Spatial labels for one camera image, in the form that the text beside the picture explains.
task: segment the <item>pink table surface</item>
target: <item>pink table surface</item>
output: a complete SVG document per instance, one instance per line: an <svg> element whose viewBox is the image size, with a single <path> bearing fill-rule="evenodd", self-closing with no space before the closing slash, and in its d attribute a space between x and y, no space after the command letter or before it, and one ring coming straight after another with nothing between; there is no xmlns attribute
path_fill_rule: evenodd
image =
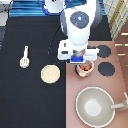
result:
<svg viewBox="0 0 128 128"><path fill-rule="evenodd" d="M115 103L125 100L126 87L117 55L114 41L90 41L89 46L107 45L111 48L111 55L107 58L98 57L94 61L94 71L89 77L81 78L75 73L73 64L66 64L66 128L90 128L83 123L76 113L75 101L78 93L89 86L96 86L106 90ZM102 76L98 71L101 62L111 62L115 67L114 75ZM105 128L128 128L128 110L116 110L113 121Z"/></svg>

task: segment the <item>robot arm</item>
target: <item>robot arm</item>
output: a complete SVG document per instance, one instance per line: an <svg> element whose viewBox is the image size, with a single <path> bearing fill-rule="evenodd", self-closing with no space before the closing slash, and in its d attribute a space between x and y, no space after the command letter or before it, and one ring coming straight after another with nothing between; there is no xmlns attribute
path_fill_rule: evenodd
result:
<svg viewBox="0 0 128 128"><path fill-rule="evenodd" d="M68 39L59 44L59 60L70 59L70 63L85 63L86 60L97 59L99 49L87 49L87 45L91 26L96 27L101 21L102 13L99 8L98 0L87 0L84 5L62 11L61 29Z"/></svg>

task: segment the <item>small pot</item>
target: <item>small pot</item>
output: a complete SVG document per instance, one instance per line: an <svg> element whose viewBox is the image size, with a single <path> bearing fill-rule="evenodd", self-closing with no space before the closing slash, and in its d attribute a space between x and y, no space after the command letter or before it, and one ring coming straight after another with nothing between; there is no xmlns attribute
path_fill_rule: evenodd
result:
<svg viewBox="0 0 128 128"><path fill-rule="evenodd" d="M86 61L85 64L77 65L76 69L79 76L81 77L90 76L94 69L94 63L93 61Z"/></svg>

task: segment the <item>black tablecloth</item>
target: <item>black tablecloth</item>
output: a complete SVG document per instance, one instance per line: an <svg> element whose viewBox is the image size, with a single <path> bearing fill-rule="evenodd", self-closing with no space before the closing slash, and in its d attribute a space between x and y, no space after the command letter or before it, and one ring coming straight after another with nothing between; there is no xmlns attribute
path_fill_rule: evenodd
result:
<svg viewBox="0 0 128 128"><path fill-rule="evenodd" d="M58 22L56 16L7 20L0 53L0 128L66 128L65 62L56 64L61 71L58 82L46 84L41 79L41 69L58 61L59 41L66 38L60 30L47 55ZM30 66L22 69L25 46Z"/></svg>

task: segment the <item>round cracker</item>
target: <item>round cracker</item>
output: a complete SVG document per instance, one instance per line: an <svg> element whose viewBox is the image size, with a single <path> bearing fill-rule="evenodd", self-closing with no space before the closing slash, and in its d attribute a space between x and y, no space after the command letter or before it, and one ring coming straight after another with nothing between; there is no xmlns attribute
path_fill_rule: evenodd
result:
<svg viewBox="0 0 128 128"><path fill-rule="evenodd" d="M47 65L41 70L41 78L48 84L55 83L60 78L60 70L55 65Z"/></svg>

